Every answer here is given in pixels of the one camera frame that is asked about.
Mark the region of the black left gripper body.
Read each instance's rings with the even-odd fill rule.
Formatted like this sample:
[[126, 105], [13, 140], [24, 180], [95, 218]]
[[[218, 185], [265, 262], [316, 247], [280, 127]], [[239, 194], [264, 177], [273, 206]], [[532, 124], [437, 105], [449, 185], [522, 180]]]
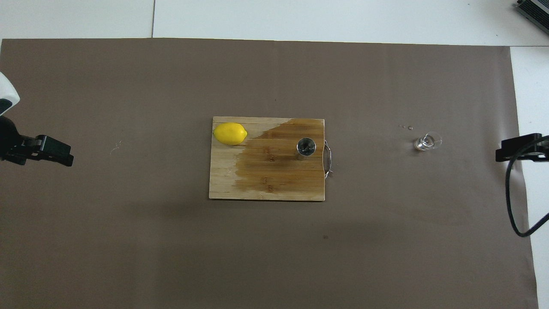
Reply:
[[15, 124], [7, 117], [0, 117], [0, 160], [13, 164], [26, 164], [24, 139]]

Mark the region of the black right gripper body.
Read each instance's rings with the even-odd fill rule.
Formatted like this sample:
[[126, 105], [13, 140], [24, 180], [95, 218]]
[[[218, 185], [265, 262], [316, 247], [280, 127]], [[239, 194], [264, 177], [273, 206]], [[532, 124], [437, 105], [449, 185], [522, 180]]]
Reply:
[[549, 161], [549, 136], [545, 135], [541, 137], [537, 143], [535, 143], [535, 150], [537, 158], [535, 162], [548, 162]]

